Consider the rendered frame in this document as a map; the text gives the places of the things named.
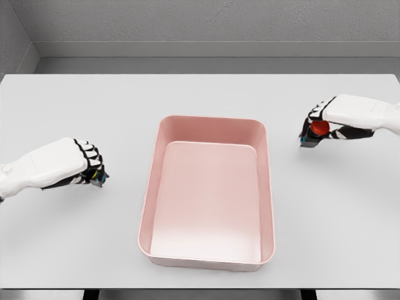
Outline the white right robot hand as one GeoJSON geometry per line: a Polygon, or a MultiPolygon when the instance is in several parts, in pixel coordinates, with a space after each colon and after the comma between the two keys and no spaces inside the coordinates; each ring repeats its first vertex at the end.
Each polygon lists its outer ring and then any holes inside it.
{"type": "Polygon", "coordinates": [[[330,132],[324,139],[371,138],[381,126],[385,105],[384,101],[368,97],[340,94],[317,104],[305,120],[327,121],[330,132]]]}

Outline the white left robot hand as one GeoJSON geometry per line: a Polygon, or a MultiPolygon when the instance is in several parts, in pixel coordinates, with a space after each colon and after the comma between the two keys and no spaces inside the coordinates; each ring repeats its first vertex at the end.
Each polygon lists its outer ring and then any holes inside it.
{"type": "Polygon", "coordinates": [[[92,169],[105,168],[99,149],[88,141],[64,137],[27,154],[31,156],[42,190],[67,185],[91,184],[92,169]]]}

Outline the red button industrial switch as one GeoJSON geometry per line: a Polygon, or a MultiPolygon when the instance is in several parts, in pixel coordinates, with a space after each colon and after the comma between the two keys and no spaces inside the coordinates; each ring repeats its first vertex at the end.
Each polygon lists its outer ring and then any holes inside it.
{"type": "Polygon", "coordinates": [[[327,121],[305,120],[299,135],[302,148],[315,148],[330,132],[327,121]]]}

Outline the pink rectangular plastic basket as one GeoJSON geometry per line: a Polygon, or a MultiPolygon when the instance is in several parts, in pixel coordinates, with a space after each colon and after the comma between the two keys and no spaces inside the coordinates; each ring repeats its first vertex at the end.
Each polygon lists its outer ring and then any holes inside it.
{"type": "Polygon", "coordinates": [[[162,119],[137,241],[159,266],[253,272],[269,262],[276,242],[264,124],[162,119]]]}

